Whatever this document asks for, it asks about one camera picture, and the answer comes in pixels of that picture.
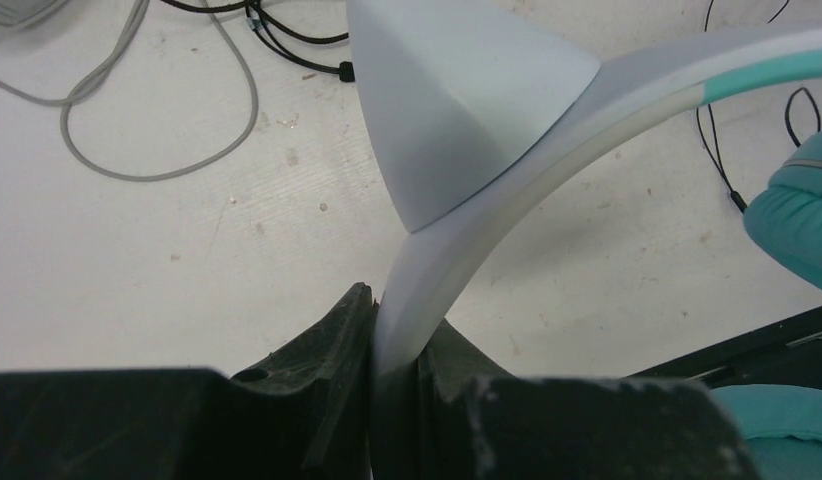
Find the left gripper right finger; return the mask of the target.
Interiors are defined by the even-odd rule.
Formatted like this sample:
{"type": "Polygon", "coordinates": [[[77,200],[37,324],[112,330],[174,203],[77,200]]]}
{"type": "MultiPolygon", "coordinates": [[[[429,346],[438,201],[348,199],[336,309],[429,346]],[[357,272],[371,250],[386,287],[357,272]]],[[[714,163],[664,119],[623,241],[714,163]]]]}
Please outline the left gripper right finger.
{"type": "Polygon", "coordinates": [[[740,432],[701,384],[521,378],[452,325],[418,362],[424,479],[756,479],[740,432]]]}

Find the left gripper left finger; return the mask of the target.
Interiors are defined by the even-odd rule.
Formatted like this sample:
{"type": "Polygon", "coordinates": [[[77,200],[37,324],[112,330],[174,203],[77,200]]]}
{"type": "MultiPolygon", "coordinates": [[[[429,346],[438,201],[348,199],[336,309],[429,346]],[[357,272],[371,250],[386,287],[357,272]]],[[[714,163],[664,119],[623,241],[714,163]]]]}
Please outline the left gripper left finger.
{"type": "Polygon", "coordinates": [[[233,376],[0,373],[0,479],[366,479],[374,323],[357,283],[233,376]]]}

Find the teal cat-ear headphones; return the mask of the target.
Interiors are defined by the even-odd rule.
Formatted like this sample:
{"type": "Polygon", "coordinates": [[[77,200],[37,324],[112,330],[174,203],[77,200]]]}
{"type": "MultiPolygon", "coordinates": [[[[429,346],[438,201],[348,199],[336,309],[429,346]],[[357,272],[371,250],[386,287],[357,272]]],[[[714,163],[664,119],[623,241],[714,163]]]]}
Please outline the teal cat-ear headphones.
{"type": "Polygon", "coordinates": [[[416,360],[532,208],[679,113],[822,78],[822,20],[698,33],[607,61],[486,1],[351,1],[347,21],[372,148],[407,230],[372,343],[377,479],[418,474],[416,360]]]}

